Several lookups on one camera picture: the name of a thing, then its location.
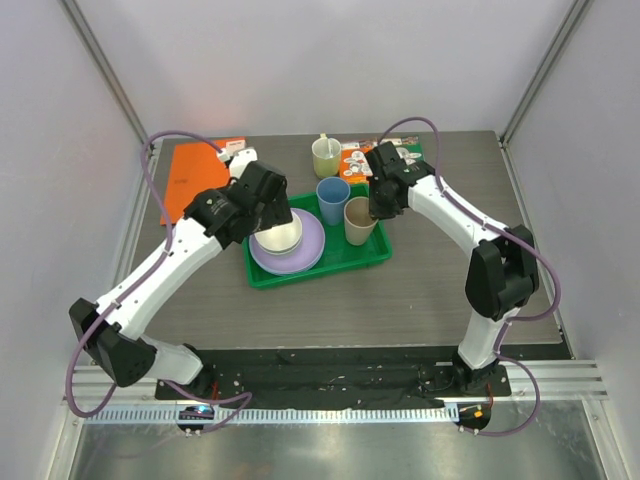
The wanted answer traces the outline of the white bowl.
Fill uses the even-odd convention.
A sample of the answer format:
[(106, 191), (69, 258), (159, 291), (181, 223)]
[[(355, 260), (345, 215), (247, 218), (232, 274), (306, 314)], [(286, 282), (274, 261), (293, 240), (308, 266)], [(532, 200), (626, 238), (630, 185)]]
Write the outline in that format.
[(302, 239), (302, 221), (293, 212), (292, 221), (254, 234), (258, 246), (265, 252), (280, 255), (294, 250)]

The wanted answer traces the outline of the beige cup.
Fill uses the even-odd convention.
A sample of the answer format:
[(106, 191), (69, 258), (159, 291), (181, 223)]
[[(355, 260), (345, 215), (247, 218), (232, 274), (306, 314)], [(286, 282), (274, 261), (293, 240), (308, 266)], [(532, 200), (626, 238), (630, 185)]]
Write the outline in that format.
[(370, 215), (368, 197), (350, 199), (344, 207), (344, 228), (350, 245), (362, 246), (366, 243), (378, 220)]

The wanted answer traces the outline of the blue cup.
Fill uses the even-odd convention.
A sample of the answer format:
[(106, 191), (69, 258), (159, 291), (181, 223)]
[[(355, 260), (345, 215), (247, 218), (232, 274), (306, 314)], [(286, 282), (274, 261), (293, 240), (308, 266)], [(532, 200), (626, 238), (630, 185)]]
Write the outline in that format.
[(343, 221), (344, 207), (350, 195), (350, 185), (339, 177), (328, 177), (317, 184), (316, 196), (326, 225), (336, 226)]

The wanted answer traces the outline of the purple plate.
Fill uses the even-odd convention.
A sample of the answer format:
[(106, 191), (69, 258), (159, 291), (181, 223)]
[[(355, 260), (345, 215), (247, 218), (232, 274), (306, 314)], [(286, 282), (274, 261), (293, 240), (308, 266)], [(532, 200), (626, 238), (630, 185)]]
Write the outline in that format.
[(302, 223), (301, 240), (292, 252), (273, 255), (265, 252), (254, 237), (249, 238), (249, 255), (268, 273), (284, 276), (304, 272), (311, 269), (324, 252), (325, 231), (320, 220), (306, 210), (293, 208), (292, 212)]

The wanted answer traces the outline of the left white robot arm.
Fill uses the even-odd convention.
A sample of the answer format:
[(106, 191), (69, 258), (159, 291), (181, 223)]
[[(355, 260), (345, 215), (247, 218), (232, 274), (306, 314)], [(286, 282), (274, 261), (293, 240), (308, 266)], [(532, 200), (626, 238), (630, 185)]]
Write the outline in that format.
[(196, 349), (154, 340), (145, 330), (162, 305), (230, 244), (292, 220), (284, 174), (260, 162), (230, 163), (229, 183), (197, 194), (169, 238), (97, 301), (80, 298), (69, 314), (85, 351), (119, 387), (144, 377), (178, 384), (190, 398), (210, 394), (212, 367)]

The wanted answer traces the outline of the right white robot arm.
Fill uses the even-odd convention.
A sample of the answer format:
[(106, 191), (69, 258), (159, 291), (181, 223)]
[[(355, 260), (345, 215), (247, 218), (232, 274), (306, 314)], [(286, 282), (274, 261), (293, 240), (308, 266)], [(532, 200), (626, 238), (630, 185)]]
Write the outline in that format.
[(534, 256), (521, 244), (534, 245), (524, 226), (496, 231), (489, 218), (470, 205), (423, 161), (406, 162), (391, 142), (365, 154), (371, 175), (369, 214), (392, 219), (410, 209), (434, 223), (449, 236), (469, 260), (465, 295), (471, 317), (452, 356), (451, 389), (472, 395), (483, 389), (496, 372), (496, 341), (538, 290)]

